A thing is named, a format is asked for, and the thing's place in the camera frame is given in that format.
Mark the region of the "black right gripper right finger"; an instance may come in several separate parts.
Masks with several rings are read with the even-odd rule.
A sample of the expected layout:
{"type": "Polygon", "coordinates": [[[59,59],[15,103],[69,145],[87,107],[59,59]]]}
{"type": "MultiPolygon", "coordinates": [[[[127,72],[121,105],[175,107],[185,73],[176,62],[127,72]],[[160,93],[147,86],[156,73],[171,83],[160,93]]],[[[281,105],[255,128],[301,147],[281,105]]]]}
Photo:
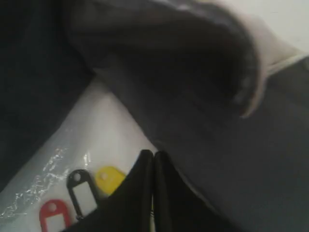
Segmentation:
{"type": "Polygon", "coordinates": [[[157,232],[230,232],[232,225],[214,214],[184,183],[167,153],[154,156],[154,221],[157,232]]]}

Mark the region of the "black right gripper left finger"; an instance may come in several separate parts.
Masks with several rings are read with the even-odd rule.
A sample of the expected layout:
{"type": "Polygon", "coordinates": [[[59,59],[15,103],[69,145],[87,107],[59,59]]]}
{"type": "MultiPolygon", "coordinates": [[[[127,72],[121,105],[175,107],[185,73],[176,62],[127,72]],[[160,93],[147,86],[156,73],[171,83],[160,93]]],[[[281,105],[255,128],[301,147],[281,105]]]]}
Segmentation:
{"type": "Polygon", "coordinates": [[[154,155],[142,150],[121,185],[66,232],[149,232],[154,188],[154,155]]]}

